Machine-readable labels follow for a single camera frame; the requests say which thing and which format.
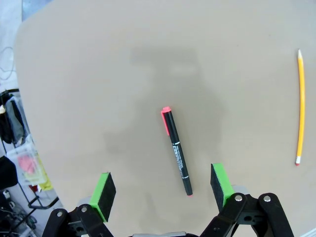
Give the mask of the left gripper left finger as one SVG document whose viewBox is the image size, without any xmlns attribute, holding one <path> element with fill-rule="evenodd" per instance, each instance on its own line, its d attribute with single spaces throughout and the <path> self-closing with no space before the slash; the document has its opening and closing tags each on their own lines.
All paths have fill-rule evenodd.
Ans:
<svg viewBox="0 0 316 237">
<path fill-rule="evenodd" d="M 102 173 L 89 203 L 68 212 L 63 208 L 51 212 L 44 237 L 111 237 L 105 226 L 113 206 L 116 188 L 111 173 Z"/>
</svg>

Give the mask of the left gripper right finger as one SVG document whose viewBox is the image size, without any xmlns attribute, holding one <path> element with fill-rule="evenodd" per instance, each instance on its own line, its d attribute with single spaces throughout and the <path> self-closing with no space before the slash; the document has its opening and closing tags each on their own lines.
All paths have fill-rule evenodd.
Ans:
<svg viewBox="0 0 316 237">
<path fill-rule="evenodd" d="M 235 192 L 221 163 L 211 165 L 210 185 L 219 214 L 200 234 L 202 237 L 232 237 L 240 225 L 249 225 L 258 237 L 294 236 L 275 194 L 254 198 Z"/>
</svg>

